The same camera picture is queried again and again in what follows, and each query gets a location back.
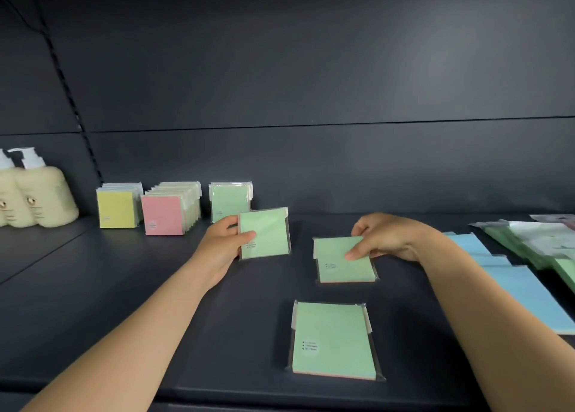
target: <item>person's left hand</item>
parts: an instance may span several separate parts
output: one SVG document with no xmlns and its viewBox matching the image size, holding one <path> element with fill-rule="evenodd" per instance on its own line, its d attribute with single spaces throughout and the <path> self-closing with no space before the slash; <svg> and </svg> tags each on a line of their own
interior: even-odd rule
<svg viewBox="0 0 575 412">
<path fill-rule="evenodd" d="M 240 246 L 255 238 L 255 232 L 237 233 L 237 215 L 222 218 L 208 227 L 196 252 L 184 267 L 193 268 L 206 281 L 206 291 L 217 285 L 239 255 Z"/>
</svg>

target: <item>blue sticky note pad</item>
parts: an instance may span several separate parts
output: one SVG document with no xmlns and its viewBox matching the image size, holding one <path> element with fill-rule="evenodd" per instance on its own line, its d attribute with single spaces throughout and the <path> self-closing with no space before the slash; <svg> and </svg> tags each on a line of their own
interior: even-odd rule
<svg viewBox="0 0 575 412">
<path fill-rule="evenodd" d="M 471 257 L 481 266 L 512 266 L 507 256 L 487 256 L 486 254 L 472 254 Z"/>
<path fill-rule="evenodd" d="M 526 266 L 486 267 L 485 270 L 525 309 L 560 335 L 575 334 L 575 322 Z"/>
<path fill-rule="evenodd" d="M 448 235 L 453 242 L 459 247 L 463 248 L 469 254 L 488 254 L 491 255 L 489 250 L 483 245 L 475 234 L 469 233 L 464 235 Z"/>
</svg>

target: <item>beige pump bottle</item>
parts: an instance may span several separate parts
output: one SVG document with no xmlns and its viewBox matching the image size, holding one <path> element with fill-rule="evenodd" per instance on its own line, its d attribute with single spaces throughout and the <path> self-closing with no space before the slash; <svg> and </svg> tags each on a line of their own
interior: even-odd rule
<svg viewBox="0 0 575 412">
<path fill-rule="evenodd" d="M 16 172 L 16 183 L 40 226 L 58 227 L 78 218 L 78 208 L 64 174 L 48 167 L 34 147 L 12 148 L 21 151 L 25 170 Z"/>
<path fill-rule="evenodd" d="M 26 205 L 26 199 L 16 183 L 16 174 L 22 171 L 24 171 L 22 168 L 14 167 L 12 159 L 0 148 L 0 215 L 5 224 L 14 227 L 30 227 L 36 224 L 32 211 Z"/>
</svg>

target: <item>cable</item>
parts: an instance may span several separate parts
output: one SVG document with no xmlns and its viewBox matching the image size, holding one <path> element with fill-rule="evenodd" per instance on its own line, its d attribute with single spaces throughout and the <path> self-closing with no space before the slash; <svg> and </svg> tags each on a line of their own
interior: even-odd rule
<svg viewBox="0 0 575 412">
<path fill-rule="evenodd" d="M 43 36 L 47 36 L 47 33 L 45 30 L 42 29 L 37 29 L 34 26 L 32 26 L 30 23 L 28 23 L 28 21 L 26 20 L 26 17 L 22 15 L 22 13 L 18 10 L 17 7 L 15 7 L 14 3 L 12 3 L 10 0 L 3 0 L 4 3 L 6 3 L 6 5 L 8 6 L 8 8 L 10 8 L 12 10 L 12 12 L 14 12 L 14 14 L 18 15 L 18 17 L 20 18 L 20 20 L 22 21 L 22 23 L 24 23 L 24 25 L 32 30 L 35 31 Z"/>
</svg>

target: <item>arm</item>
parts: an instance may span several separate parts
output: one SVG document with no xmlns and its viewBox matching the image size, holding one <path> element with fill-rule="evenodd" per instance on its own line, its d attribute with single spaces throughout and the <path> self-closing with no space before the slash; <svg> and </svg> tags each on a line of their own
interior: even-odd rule
<svg viewBox="0 0 575 412">
<path fill-rule="evenodd" d="M 575 350 L 493 280 L 464 250 L 423 223 L 371 214 L 346 255 L 419 261 L 494 412 L 575 410 Z"/>
<path fill-rule="evenodd" d="M 199 301 L 225 275 L 238 248 L 237 216 L 218 221 L 198 249 L 138 310 L 72 363 L 22 412 L 145 412 Z"/>
</svg>

